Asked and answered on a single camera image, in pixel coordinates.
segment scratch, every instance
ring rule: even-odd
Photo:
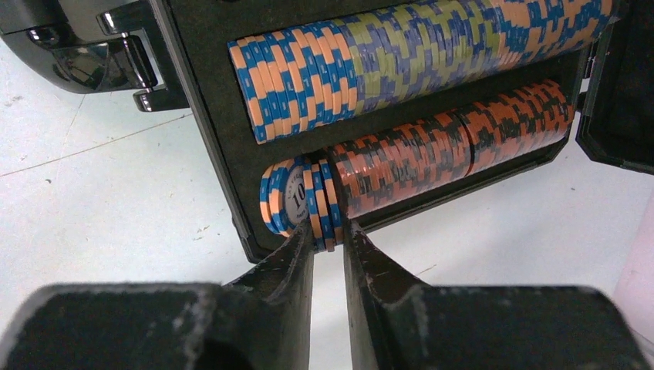
[[[9,71],[11,71],[11,69],[9,68],[8,63],[5,61],[4,58],[0,58],[0,66],[2,66],[2,71],[5,72],[4,73],[5,74],[5,94],[9,95],[9,81],[12,80],[9,77]]]
[[[88,148],[88,149],[84,149],[84,150],[80,150],[79,152],[75,152],[75,153],[67,154],[67,155],[62,156],[62,157],[60,157],[60,158],[57,158],[57,159],[55,159],[55,160],[48,160],[48,161],[45,161],[45,162],[43,162],[43,163],[35,164],[34,166],[30,166],[30,167],[23,168],[23,169],[16,170],[16,171],[12,171],[12,172],[3,173],[2,175],[0,175],[0,177],[5,177],[5,176],[13,175],[13,174],[15,174],[15,173],[21,173],[21,172],[26,171],[26,170],[31,170],[32,168],[45,166],[46,164],[50,164],[50,163],[54,163],[54,162],[57,162],[57,161],[60,161],[60,160],[64,160],[64,159],[66,159],[66,158],[70,158],[71,156],[76,156],[76,155],[78,155],[78,154],[86,153],[86,152],[88,152],[88,151],[90,151],[90,150],[94,150],[94,149],[100,148],[100,147],[102,147],[102,146],[106,146],[106,145],[109,145],[109,144],[111,144],[111,143],[115,143],[116,141],[120,141],[120,140],[122,140],[122,139],[126,139],[126,138],[131,137],[131,136],[134,136],[134,135],[138,135],[139,133],[142,133],[142,132],[145,132],[145,131],[148,131],[148,130],[151,130],[151,129],[156,129],[157,127],[161,127],[161,126],[163,126],[163,125],[167,125],[168,123],[172,123],[172,122],[178,121],[178,120],[183,119],[183,118],[188,117],[188,116],[190,116],[190,114],[184,114],[183,116],[181,116],[181,117],[177,117],[177,118],[175,118],[175,119],[171,119],[170,121],[166,121],[166,122],[158,123],[158,124],[156,124],[156,125],[154,125],[154,126],[150,126],[150,127],[145,128],[145,129],[140,129],[140,130],[136,131],[135,133],[131,133],[131,134],[129,134],[129,135],[121,136],[121,137],[119,137],[119,138],[117,138],[117,139],[115,139],[115,140],[107,141],[106,143],[102,143],[102,144],[100,144],[100,145],[91,146],[90,148]]]
[[[66,145],[68,145],[68,138],[70,136],[70,131],[75,125],[75,121],[77,120],[77,116],[79,115],[79,111],[82,110],[82,104],[84,104],[84,99],[86,99],[86,95],[82,96],[82,100],[79,102],[79,106],[77,107],[77,111],[75,111],[75,116],[72,117],[72,121],[70,121],[70,125],[68,126],[68,130],[66,131],[66,137],[63,140],[63,145],[62,149],[59,152],[59,160],[63,158],[63,151],[66,149]],[[57,172],[55,175],[55,180],[59,179],[59,170],[61,170],[61,162],[57,165]]]
[[[420,274],[422,274],[422,273],[424,273],[424,272],[428,272],[429,270],[431,270],[432,268],[436,267],[437,265],[438,265],[438,264],[433,264],[431,267],[428,267],[428,268],[422,270],[421,272],[417,273],[416,276],[420,276]]]

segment poker chip case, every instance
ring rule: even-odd
[[[614,89],[619,90],[618,95],[623,101],[629,99],[629,94],[644,94],[617,82],[618,76],[629,75],[633,78],[637,73],[634,71],[644,70],[639,66],[643,63],[647,65],[642,60],[629,63],[628,55],[634,53],[631,49],[642,48],[633,39],[626,41],[629,33],[640,32],[637,37],[645,40],[650,37],[646,31],[639,31],[639,27],[633,26],[635,23],[632,21],[632,17],[648,18],[637,22],[641,29],[646,28],[643,24],[647,22],[652,24],[652,6],[643,0],[639,0],[638,4],[631,1],[628,5],[614,1],[614,6],[628,8],[629,14],[621,14],[622,20],[609,25],[591,47],[418,96],[360,116],[351,116],[328,126],[265,143],[255,140],[248,108],[230,59],[229,42],[402,3],[393,0],[342,0],[302,2],[298,5],[294,0],[151,0],[177,74],[230,204],[234,225],[248,260],[261,260],[285,240],[283,236],[271,233],[269,225],[267,227],[261,219],[261,176],[271,165],[301,155],[317,163],[320,153],[327,146],[392,129],[546,79],[555,81],[568,103],[582,111],[577,141],[591,159],[654,173],[654,135],[643,134],[652,132],[652,116],[640,108],[635,113],[625,113],[624,107],[609,104]],[[634,9],[638,7],[649,10],[635,12]],[[611,57],[607,58],[605,54],[608,50]],[[641,58],[647,58],[647,55],[641,55]],[[591,70],[588,94],[580,97],[578,92],[582,80],[591,75]],[[638,96],[638,101],[647,102],[647,96]],[[639,120],[634,119],[636,123],[627,122],[625,117],[629,114],[639,117]],[[364,214],[357,217],[357,221],[364,229],[375,230],[546,164],[557,156],[570,134],[568,130],[561,141]]]

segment stack of poker chips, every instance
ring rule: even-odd
[[[421,0],[229,43],[258,143],[580,49],[612,0]]]
[[[349,218],[565,138],[574,110],[552,81],[327,148]]]
[[[317,251],[334,251],[342,243],[341,210],[326,160],[310,163],[298,156],[270,166],[261,177],[259,205],[275,234],[288,237],[308,217]]]
[[[333,251],[343,239],[341,217],[362,216],[559,142],[573,119],[556,82],[524,86],[325,148],[326,159],[317,163],[299,156],[275,164],[261,179],[261,215],[268,229],[285,236],[308,217],[316,250]]]

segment blue and orange poker chip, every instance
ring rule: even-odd
[[[284,36],[282,39],[279,39],[279,45],[281,50],[284,53],[284,58],[286,58],[286,63],[288,64],[288,74],[291,76],[292,87],[295,91],[298,104],[298,113],[299,118],[297,121],[292,122],[291,124],[291,134],[295,135],[298,133],[305,132],[308,128],[308,107],[307,107],[307,97],[302,83],[302,75],[298,67],[298,62],[295,60],[295,54],[291,47],[291,44],[297,43],[295,36],[287,30],[283,29],[280,31]]]
[[[341,119],[341,109],[342,109],[342,99],[341,99],[341,84],[340,76],[338,69],[336,68],[336,63],[334,60],[334,54],[332,53],[332,47],[330,46],[329,39],[327,35],[322,31],[323,28],[329,30],[329,27],[324,25],[324,22],[312,23],[309,26],[309,29],[313,31],[320,50],[322,51],[322,58],[325,60],[325,65],[329,73],[329,84],[332,90],[332,121],[336,122]]]
[[[277,100],[279,104],[279,116],[280,119],[275,125],[275,135],[277,138],[279,137],[284,137],[285,135],[285,127],[289,128],[290,132],[290,127],[291,127],[291,110],[288,108],[288,97],[286,95],[286,87],[284,85],[284,80],[281,77],[281,72],[279,69],[279,63],[281,61],[277,60],[275,58],[275,54],[273,53],[273,48],[275,50],[279,49],[279,44],[277,43],[277,40],[275,37],[273,37],[270,33],[265,33],[264,39],[266,43],[268,44],[268,47],[261,47],[261,50],[263,52],[264,58],[268,64],[268,70],[270,71],[270,75],[272,78],[272,83],[275,87],[275,93],[277,95]]]
[[[313,237],[315,238],[315,246],[318,252],[325,250],[325,240],[322,237],[322,228],[320,227],[320,214],[318,212],[318,201],[315,197],[315,187],[313,183],[312,165],[307,163],[304,167],[303,177],[305,181],[306,201],[309,213],[309,220],[311,221],[311,228],[313,229]]]
[[[229,42],[228,48],[231,60],[234,63],[234,68],[236,69],[238,84],[241,86],[241,91],[245,97],[245,105],[248,109],[252,129],[255,132],[255,139],[257,140],[257,143],[266,143],[275,137],[275,128],[266,125],[267,119],[272,121],[271,116],[266,118],[270,111],[268,110],[265,112],[268,107],[259,99],[260,96],[258,95],[258,89],[255,87],[256,82],[252,78],[243,46],[236,42]],[[246,48],[246,51],[247,54],[251,55],[248,48]]]
[[[322,87],[322,121],[317,122],[316,127],[328,125],[333,122],[334,108],[333,88],[329,77],[329,69],[325,62],[325,56],[322,54],[322,48],[320,47],[318,38],[314,34],[312,28],[309,27],[309,25],[303,25],[300,29],[302,30],[313,54],[313,60],[315,61],[315,67],[319,76],[319,79],[316,79],[316,82],[319,82],[319,86]]]
[[[288,29],[286,32],[288,35],[286,33],[284,33],[284,35],[286,35],[287,39],[291,40],[288,44],[291,48],[293,59],[295,60],[295,65],[299,71],[302,90],[304,93],[303,99],[305,100],[307,117],[300,122],[300,130],[304,132],[315,127],[317,118],[316,101],[314,89],[312,86],[311,71],[309,69],[309,65],[303,50],[307,46],[307,42],[304,35],[301,32],[296,32],[296,29]]]
[[[245,65],[248,67],[248,74],[252,79],[252,85],[255,88],[257,94],[257,99],[261,105],[261,114],[263,116],[263,125],[265,130],[267,130],[267,135],[270,132],[270,128],[273,127],[273,118],[270,108],[270,103],[268,101],[268,94],[265,91],[265,86],[263,83],[263,78],[259,72],[257,60],[255,59],[255,54],[252,51],[251,43],[247,39],[240,39],[236,41],[237,45],[243,53],[245,60]]]
[[[334,52],[334,58],[342,60],[342,68],[347,79],[347,90],[341,89],[343,105],[346,106],[343,110],[343,118],[352,118],[354,117],[354,109],[356,108],[356,74],[354,72],[352,54],[349,51],[345,37],[341,33],[341,29],[332,21],[325,21],[324,23],[331,30],[338,47],[338,51]]]
[[[334,236],[334,229],[332,228],[332,221],[329,217],[329,206],[327,205],[327,196],[325,194],[325,186],[322,180],[322,174],[319,164],[314,164],[311,167],[311,175],[313,178],[313,187],[315,191],[315,200],[318,204],[318,215],[320,216],[320,227],[322,229],[322,238],[325,241],[325,248],[328,252],[333,252],[336,246]]]
[[[259,207],[261,208],[261,217],[263,218],[263,221],[271,232],[275,234],[279,234],[279,230],[277,230],[277,227],[272,221],[272,215],[270,213],[270,204],[269,204],[269,192],[268,192],[268,186],[270,184],[270,178],[272,175],[272,168],[273,166],[268,167],[268,169],[264,172],[263,176],[261,176],[261,187],[259,188]]]
[[[320,164],[320,171],[322,174],[327,205],[329,206],[329,218],[332,222],[332,228],[334,230],[335,244],[338,245],[343,242],[343,222],[341,220],[339,202],[336,198],[336,189],[334,187],[332,171],[329,169],[329,165],[327,164],[326,160],[319,160],[318,163]]]
[[[273,166],[268,185],[268,203],[272,221],[285,237],[308,216],[302,170],[307,159],[298,156]]]
[[[284,124],[284,136],[290,136],[294,130],[299,129],[300,126],[300,105],[298,101],[298,94],[295,92],[295,85],[291,76],[291,70],[288,67],[288,60],[286,60],[284,46],[285,37],[280,31],[272,33],[275,39],[275,45],[271,44],[272,54],[277,61],[277,67],[281,75],[281,80],[284,83],[284,91],[286,93],[286,101],[288,102],[288,111],[290,112],[291,119]]]
[[[261,218],[274,234],[289,237],[308,218],[317,251],[334,251],[343,241],[341,212],[326,160],[304,156],[270,166],[261,177]]]
[[[325,97],[323,96],[320,72],[318,71],[318,66],[315,64],[312,47],[305,36],[304,29],[300,27],[294,27],[291,29],[291,33],[298,41],[298,45],[302,51],[302,56],[304,57],[304,61],[306,63],[308,73],[307,83],[311,86],[311,96],[313,98],[313,104],[315,104],[315,117],[313,117],[311,111],[311,102],[307,102],[307,107],[309,108],[308,129],[313,130],[317,126],[322,126],[325,119]]]
[[[273,128],[275,129],[275,135],[270,138],[270,140],[273,140],[277,135],[282,134],[280,129],[283,127],[283,122],[281,121],[281,103],[278,98],[279,94],[275,88],[275,83],[273,82],[273,70],[270,69],[270,65],[275,59],[272,56],[270,45],[263,35],[246,37],[244,39],[250,39],[251,42],[256,43],[256,47],[252,47],[252,54],[257,62],[259,73],[261,73],[261,80],[263,81],[266,93],[268,94],[268,104],[270,105]]]

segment white floor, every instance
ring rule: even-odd
[[[77,96],[0,42],[0,333],[59,282],[225,282],[251,266],[190,111]],[[611,296],[654,177],[551,164],[371,238],[431,284],[584,284]],[[316,258],[312,368],[350,368],[342,253]]]

